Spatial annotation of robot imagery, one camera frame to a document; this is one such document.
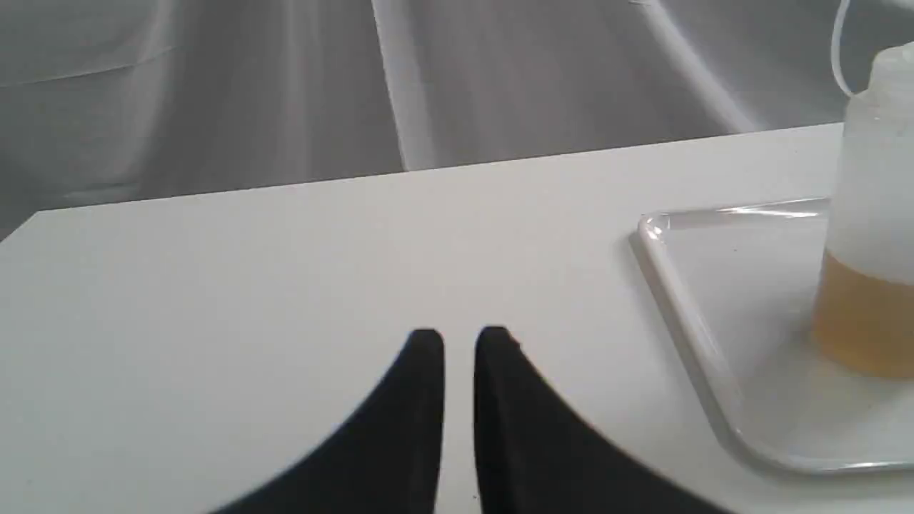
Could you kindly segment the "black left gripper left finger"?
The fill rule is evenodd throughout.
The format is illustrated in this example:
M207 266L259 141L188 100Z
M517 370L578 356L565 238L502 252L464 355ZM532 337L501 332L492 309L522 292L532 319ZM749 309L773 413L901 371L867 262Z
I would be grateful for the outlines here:
M339 429L222 513L432 513L443 450L445 348L414 330Z

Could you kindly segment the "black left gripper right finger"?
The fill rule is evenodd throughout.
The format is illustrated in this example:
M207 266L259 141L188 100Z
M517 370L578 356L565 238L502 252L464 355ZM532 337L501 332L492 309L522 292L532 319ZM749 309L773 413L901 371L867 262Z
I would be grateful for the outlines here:
M503 326L477 337L473 432L484 513L718 513L584 422Z

